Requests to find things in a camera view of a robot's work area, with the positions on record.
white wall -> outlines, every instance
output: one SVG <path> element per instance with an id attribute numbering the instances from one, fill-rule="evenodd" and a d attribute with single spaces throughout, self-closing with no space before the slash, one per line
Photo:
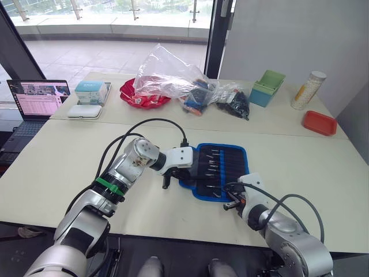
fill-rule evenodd
<path id="1" fill-rule="evenodd" d="M 319 97 L 336 117 L 368 82 L 367 61 L 367 0 L 238 0 L 220 78 L 272 69 L 303 84 L 323 71 Z"/>

laptop screen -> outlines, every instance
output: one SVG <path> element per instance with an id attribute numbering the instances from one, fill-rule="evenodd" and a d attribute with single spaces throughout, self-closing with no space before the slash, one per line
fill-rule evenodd
<path id="1" fill-rule="evenodd" d="M 10 91 L 24 119 L 47 119 L 68 98 L 66 81 L 8 80 Z"/>

small box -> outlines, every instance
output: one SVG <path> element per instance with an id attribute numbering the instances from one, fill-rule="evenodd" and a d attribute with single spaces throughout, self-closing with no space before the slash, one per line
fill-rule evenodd
<path id="1" fill-rule="evenodd" d="M 281 87 L 286 75 L 267 70 L 260 81 L 256 81 L 249 101 L 259 106 L 266 107 Z"/>
<path id="2" fill-rule="evenodd" d="M 316 111 L 307 111 L 303 125 L 306 129 L 312 130 L 325 136 L 332 136 L 337 130 L 337 121 Z"/>
<path id="3" fill-rule="evenodd" d="M 102 81 L 81 81 L 74 90 L 81 104 L 103 103 L 108 93 Z"/>

blue container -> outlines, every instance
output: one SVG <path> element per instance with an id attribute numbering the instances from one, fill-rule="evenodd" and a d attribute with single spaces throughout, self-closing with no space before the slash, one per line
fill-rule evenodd
<path id="1" fill-rule="evenodd" d="M 266 107 L 275 94 L 270 95 L 254 89 L 251 91 L 249 101 L 259 106 Z"/>

teal organizer box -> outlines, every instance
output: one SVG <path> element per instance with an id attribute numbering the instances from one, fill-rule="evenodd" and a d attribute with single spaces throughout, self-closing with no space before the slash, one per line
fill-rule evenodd
<path id="1" fill-rule="evenodd" d="M 286 75 L 267 70 L 260 81 L 256 81 L 249 101 L 262 107 L 266 107 L 281 87 Z"/>

